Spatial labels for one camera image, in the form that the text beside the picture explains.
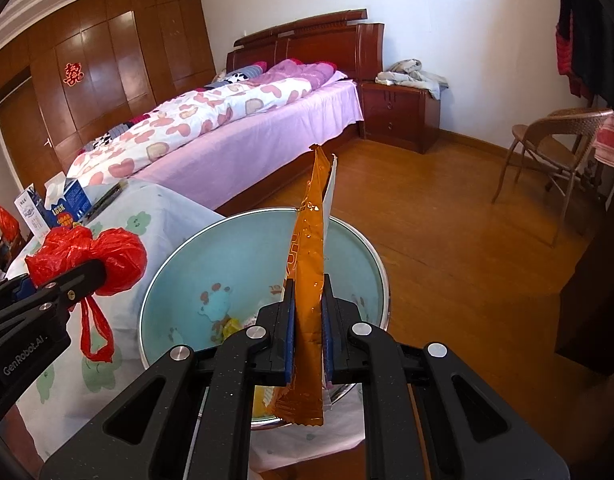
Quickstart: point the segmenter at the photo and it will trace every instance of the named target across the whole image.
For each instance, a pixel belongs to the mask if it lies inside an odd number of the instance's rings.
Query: light blue bowl
[[[220,220],[182,244],[156,273],[142,304],[138,337],[144,366],[175,345],[216,346],[225,316],[242,323],[260,307],[280,301],[295,220],[294,208],[249,211]],[[337,298],[356,303],[363,320],[387,327],[385,267],[362,234],[334,217],[325,242],[325,272]],[[332,402],[350,389],[339,388]],[[279,422],[255,419],[253,427]]]

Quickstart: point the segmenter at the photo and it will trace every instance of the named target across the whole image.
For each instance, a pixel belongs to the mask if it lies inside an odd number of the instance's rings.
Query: red chinese character decoration
[[[65,67],[65,79],[62,81],[67,83],[69,86],[74,86],[76,83],[82,81],[84,78],[84,73],[81,72],[82,65],[80,63],[67,63]]]

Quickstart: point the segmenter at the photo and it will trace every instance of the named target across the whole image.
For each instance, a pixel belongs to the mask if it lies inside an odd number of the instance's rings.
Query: chair seat
[[[558,168],[564,170],[575,169],[576,157],[562,142],[558,142],[558,140],[554,139],[552,136],[546,136],[543,137],[543,140],[541,140],[538,146],[534,146],[531,142],[525,140],[526,131],[526,124],[515,124],[511,128],[513,136],[516,137],[527,150],[544,158],[547,162],[551,162]]]

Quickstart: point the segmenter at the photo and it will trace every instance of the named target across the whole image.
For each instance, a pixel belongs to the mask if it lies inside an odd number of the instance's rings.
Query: wicker chair
[[[529,155],[538,162],[539,168],[545,167],[545,165],[536,158],[537,156],[554,167],[553,169],[550,168],[545,173],[565,197],[565,202],[562,205],[561,218],[559,219],[556,234],[552,241],[553,247],[561,231],[567,206],[572,196],[572,190],[574,190],[574,181],[578,165],[587,155],[596,131],[611,114],[612,110],[608,108],[600,110],[593,110],[590,108],[567,108],[564,110],[556,110],[547,117],[534,121],[529,126],[525,124],[515,124],[511,128],[514,142],[511,143],[505,163],[500,171],[498,189],[494,194],[494,198],[492,198],[492,203],[496,202],[500,194],[500,189],[503,186],[503,180],[505,178],[505,171],[510,164],[511,156],[514,153],[516,145],[520,142],[523,146],[523,150],[514,183],[518,181],[520,172],[523,170],[525,152],[528,152]],[[554,135],[577,136],[574,149],[570,150],[564,144],[554,139]],[[561,186],[558,185],[555,180],[556,178],[568,181],[567,190],[563,190]]]

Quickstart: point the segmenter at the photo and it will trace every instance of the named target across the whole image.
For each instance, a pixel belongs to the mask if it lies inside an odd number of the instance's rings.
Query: metal screw
[[[171,357],[174,361],[184,361],[190,354],[191,352],[186,346],[176,346],[169,352],[169,357]]]
[[[354,323],[351,331],[356,335],[370,335],[372,333],[372,326],[367,323]]]
[[[267,330],[265,330],[263,326],[254,325],[250,326],[246,333],[249,339],[260,339],[261,337],[265,337]]]
[[[442,343],[432,343],[427,347],[427,352],[432,357],[445,357],[447,355],[447,347]]]

